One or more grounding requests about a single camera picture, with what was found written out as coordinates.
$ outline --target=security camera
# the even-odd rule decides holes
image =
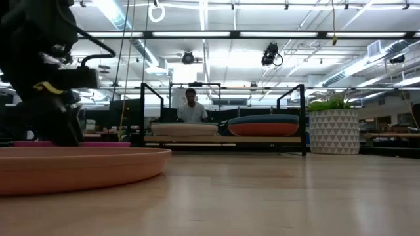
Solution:
[[[274,63],[277,58],[281,58],[282,62],[279,64]],[[267,49],[264,51],[264,55],[262,56],[261,64],[263,66],[281,66],[283,64],[283,57],[278,53],[277,43],[270,43],[268,45]]]
[[[191,51],[186,51],[182,57],[182,63],[190,65],[194,63],[194,55]]]
[[[402,63],[406,60],[406,57],[404,55],[401,56],[397,56],[396,58],[392,58],[389,60],[389,62],[391,64],[397,64],[397,63]]]

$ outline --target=potted plant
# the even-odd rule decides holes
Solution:
[[[309,104],[310,150],[313,153],[359,153],[358,112],[351,109],[346,91],[332,92],[329,100]]]

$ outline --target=wooden floor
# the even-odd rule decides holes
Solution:
[[[136,184],[0,198],[1,236],[419,234],[420,161],[395,157],[176,154]]]

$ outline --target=pink tray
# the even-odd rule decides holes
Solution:
[[[29,147],[56,147],[50,141],[16,141],[13,142],[13,146],[17,148],[29,148]],[[129,142],[81,142],[81,147],[120,147],[120,148],[129,148]]]
[[[60,193],[137,182],[160,174],[171,150],[133,147],[8,147],[0,195]]]

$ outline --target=green plant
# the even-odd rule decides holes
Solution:
[[[317,101],[312,102],[308,106],[309,112],[312,111],[325,111],[329,109],[351,109],[351,105],[348,100],[346,100],[346,89],[344,92],[331,92],[327,96],[329,97],[326,101]]]

